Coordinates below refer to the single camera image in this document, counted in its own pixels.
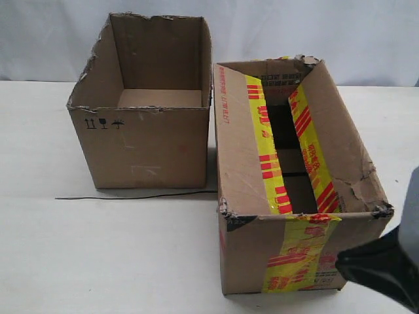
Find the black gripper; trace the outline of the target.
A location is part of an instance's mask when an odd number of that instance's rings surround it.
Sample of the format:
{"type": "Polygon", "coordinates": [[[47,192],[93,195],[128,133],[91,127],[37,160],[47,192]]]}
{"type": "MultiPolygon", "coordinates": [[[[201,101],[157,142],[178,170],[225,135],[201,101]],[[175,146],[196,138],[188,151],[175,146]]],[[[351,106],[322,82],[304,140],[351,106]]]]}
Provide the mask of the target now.
{"type": "Polygon", "coordinates": [[[379,292],[418,312],[418,266],[401,244],[418,241],[418,167],[410,176],[399,228],[364,245],[341,251],[335,267],[346,280],[379,292]]]}

